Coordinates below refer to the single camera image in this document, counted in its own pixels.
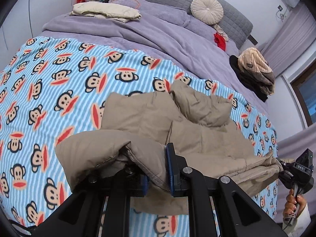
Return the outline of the white right sleeve forearm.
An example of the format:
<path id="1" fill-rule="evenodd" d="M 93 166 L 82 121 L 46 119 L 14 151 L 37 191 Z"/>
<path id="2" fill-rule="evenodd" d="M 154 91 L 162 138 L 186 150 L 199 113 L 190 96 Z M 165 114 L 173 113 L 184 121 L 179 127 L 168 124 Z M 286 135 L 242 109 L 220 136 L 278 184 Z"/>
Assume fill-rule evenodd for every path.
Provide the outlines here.
<path id="1" fill-rule="evenodd" d="M 289 237 L 299 237 L 307 229 L 308 225 L 311 223 L 311 217 L 309 215 L 308 205 L 306 205 L 302 213 L 293 221 L 290 226 L 286 220 L 283 220 L 283 231 Z"/>

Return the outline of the person right hand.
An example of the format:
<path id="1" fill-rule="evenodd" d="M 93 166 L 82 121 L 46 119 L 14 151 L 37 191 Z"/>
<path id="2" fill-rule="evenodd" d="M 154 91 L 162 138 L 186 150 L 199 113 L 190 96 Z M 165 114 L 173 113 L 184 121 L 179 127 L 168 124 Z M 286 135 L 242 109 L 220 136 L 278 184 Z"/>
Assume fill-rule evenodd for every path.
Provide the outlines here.
<path id="1" fill-rule="evenodd" d="M 289 195 L 286 197 L 286 203 L 283 210 L 283 218 L 287 218 L 296 213 L 298 218 L 307 205 L 307 200 L 302 195 L 294 196 L 294 190 L 289 191 Z"/>

